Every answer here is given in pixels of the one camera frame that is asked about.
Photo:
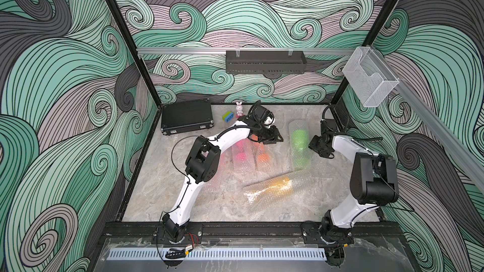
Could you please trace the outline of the orange plastic wine glass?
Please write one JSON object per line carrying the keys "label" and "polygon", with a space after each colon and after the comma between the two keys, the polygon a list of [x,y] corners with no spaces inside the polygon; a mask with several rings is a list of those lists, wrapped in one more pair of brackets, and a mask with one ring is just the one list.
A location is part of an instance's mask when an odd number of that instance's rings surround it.
{"label": "orange plastic wine glass", "polygon": [[271,155],[268,153],[266,148],[259,148],[257,150],[257,162],[268,163],[271,161]]}

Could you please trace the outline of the bubble wrap of green glass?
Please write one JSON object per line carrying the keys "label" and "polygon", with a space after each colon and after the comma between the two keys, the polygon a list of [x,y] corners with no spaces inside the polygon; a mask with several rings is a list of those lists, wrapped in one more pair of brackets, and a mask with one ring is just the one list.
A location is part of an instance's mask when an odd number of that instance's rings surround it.
{"label": "bubble wrap of green glass", "polygon": [[294,171],[307,169],[311,166],[310,131],[306,120],[293,120],[289,124],[289,139],[291,143],[291,166]]}

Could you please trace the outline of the green plastic wine glass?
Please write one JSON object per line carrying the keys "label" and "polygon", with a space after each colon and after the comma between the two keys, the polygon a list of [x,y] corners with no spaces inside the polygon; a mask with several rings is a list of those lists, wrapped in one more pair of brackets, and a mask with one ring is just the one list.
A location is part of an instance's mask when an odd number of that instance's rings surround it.
{"label": "green plastic wine glass", "polygon": [[298,129],[291,136],[291,159],[295,169],[304,169],[310,163],[309,135],[306,130]]}

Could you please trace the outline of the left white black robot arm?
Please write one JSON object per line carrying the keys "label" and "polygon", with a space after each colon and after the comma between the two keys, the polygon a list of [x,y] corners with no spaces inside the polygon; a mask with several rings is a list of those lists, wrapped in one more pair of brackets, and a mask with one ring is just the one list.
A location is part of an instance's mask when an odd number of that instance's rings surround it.
{"label": "left white black robot arm", "polygon": [[161,214],[160,222],[172,242],[178,243],[184,239],[195,201],[202,187],[216,175],[225,151],[246,139],[263,144],[284,141],[274,125],[275,120],[274,114],[257,101],[232,126],[210,137],[196,137],[185,160],[185,171],[182,173],[185,180],[175,205]]}

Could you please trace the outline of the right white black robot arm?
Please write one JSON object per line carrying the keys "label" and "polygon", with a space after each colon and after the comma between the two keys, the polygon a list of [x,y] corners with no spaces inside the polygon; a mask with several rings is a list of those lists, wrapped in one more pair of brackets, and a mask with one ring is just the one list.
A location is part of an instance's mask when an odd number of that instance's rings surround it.
{"label": "right white black robot arm", "polygon": [[327,244],[349,244],[354,225],[369,212],[397,202],[397,164],[393,157],[373,152],[345,132],[337,131],[326,118],[327,106],[321,114],[320,135],[312,138],[308,148],[320,157],[333,159],[337,152],[352,163],[347,198],[328,210],[321,220],[320,235]]}

